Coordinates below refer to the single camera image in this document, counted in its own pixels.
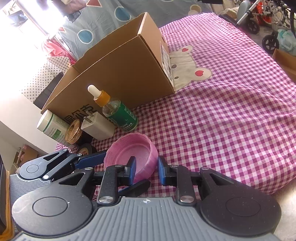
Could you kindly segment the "small cardboard box on floor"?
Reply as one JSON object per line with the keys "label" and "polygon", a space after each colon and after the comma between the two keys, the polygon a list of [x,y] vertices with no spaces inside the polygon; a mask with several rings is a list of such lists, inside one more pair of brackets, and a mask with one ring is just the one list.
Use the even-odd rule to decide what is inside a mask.
{"label": "small cardboard box on floor", "polygon": [[275,49],[273,53],[273,59],[284,70],[287,76],[296,82],[296,60],[295,56],[288,54],[287,52]]}

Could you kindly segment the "white green supplement bottle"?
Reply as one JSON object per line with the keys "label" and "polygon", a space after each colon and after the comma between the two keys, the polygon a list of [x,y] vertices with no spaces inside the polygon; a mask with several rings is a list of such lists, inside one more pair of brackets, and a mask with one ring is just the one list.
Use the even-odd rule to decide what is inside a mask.
{"label": "white green supplement bottle", "polygon": [[46,110],[37,124],[37,129],[56,142],[73,149],[75,146],[66,142],[65,139],[69,126],[70,125],[64,120],[53,114],[51,111]]}

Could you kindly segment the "black tape roll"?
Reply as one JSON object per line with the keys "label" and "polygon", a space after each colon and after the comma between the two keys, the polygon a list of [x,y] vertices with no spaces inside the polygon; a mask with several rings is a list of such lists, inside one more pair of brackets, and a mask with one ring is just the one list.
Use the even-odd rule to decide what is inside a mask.
{"label": "black tape roll", "polygon": [[78,147],[77,154],[81,154],[82,156],[91,155],[97,152],[97,149],[93,147],[91,144],[83,144]]}

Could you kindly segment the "open cardboard box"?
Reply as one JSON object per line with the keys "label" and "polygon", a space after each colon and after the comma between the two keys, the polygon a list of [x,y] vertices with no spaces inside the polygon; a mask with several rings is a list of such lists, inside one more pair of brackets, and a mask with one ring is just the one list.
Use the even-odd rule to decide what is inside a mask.
{"label": "open cardboard box", "polygon": [[121,100],[129,109],[174,93],[168,46],[149,13],[108,34],[59,81],[41,112],[64,121],[99,110],[89,85]]}

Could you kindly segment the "white usb wall charger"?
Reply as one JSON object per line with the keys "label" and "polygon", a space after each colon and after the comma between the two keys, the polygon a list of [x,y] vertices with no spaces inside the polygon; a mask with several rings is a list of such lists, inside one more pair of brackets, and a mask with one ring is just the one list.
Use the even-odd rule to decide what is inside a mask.
{"label": "white usb wall charger", "polygon": [[102,141],[113,137],[115,125],[98,112],[88,113],[88,116],[83,118],[81,130]]}

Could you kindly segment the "teal plastic bag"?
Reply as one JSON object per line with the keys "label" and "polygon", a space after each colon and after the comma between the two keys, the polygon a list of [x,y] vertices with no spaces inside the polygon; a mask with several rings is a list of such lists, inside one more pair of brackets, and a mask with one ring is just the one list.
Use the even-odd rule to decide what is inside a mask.
{"label": "teal plastic bag", "polygon": [[292,56],[296,56],[296,41],[295,36],[291,30],[278,30],[279,49],[289,53]]}

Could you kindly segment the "polka dot cloth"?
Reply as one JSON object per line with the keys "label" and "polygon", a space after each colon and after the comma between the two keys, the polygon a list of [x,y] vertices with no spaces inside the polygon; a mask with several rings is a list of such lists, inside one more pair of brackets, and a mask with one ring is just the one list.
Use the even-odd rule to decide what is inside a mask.
{"label": "polka dot cloth", "polygon": [[49,56],[44,58],[39,65],[33,69],[33,76],[22,84],[21,93],[30,102],[34,102],[49,84],[58,76],[65,74],[71,66],[69,57]]}

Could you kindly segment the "blue patterned hanging blanket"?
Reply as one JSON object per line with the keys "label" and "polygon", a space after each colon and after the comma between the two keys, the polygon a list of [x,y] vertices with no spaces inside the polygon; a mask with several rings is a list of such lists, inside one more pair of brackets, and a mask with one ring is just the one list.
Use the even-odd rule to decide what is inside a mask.
{"label": "blue patterned hanging blanket", "polygon": [[108,34],[136,18],[149,13],[162,27],[189,15],[210,13],[202,1],[53,1],[65,17],[60,35],[72,55],[79,59]]}

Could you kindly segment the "black wheelchair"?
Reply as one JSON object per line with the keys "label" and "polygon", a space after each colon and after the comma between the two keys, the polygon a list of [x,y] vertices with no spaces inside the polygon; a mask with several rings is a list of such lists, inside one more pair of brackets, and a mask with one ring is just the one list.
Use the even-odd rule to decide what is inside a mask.
{"label": "black wheelchair", "polygon": [[262,47],[268,54],[280,47],[280,30],[290,31],[295,37],[295,1],[239,1],[236,18],[226,13],[220,17],[237,28],[258,34],[259,25],[265,25],[273,31],[262,39]]}

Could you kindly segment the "dark cabinet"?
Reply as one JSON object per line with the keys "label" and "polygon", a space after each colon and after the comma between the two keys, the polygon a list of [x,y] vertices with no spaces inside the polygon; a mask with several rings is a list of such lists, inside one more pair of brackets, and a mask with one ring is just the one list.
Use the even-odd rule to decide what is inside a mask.
{"label": "dark cabinet", "polygon": [[63,72],[60,72],[53,80],[49,83],[49,85],[38,95],[38,97],[34,100],[33,104],[37,106],[39,109],[42,109],[50,97],[51,93],[59,83],[59,81],[63,77]]}

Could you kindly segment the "gold lidded black jar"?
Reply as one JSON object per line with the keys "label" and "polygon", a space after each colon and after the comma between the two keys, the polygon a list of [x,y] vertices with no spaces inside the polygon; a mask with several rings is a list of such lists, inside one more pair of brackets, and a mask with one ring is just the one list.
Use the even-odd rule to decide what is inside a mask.
{"label": "gold lidded black jar", "polygon": [[75,119],[66,131],[65,141],[71,145],[90,144],[92,140],[93,137],[82,130],[82,122],[79,119]]}

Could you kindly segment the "pink hanging clothes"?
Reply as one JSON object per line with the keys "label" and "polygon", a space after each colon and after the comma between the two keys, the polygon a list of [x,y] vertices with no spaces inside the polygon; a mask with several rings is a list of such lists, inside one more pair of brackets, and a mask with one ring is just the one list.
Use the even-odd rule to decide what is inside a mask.
{"label": "pink hanging clothes", "polygon": [[76,59],[56,40],[46,40],[42,49],[51,57],[68,57],[71,62],[76,62]]}

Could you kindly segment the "purple checkered tablecloth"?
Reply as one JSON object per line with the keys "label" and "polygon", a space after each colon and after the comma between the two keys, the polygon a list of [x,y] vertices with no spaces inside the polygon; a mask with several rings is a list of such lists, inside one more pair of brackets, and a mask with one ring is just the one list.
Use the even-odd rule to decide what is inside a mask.
{"label": "purple checkered tablecloth", "polygon": [[215,14],[159,28],[174,93],[130,109],[169,163],[206,166],[268,194],[295,178],[295,84]]}

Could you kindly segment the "green dropper bottle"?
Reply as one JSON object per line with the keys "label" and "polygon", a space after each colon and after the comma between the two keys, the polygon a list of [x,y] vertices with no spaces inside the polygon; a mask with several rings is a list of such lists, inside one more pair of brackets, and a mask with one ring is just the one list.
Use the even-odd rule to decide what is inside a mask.
{"label": "green dropper bottle", "polygon": [[94,85],[89,85],[87,90],[101,107],[103,115],[117,127],[125,132],[133,131],[137,127],[138,117],[121,100],[111,98],[106,91],[99,90]]}

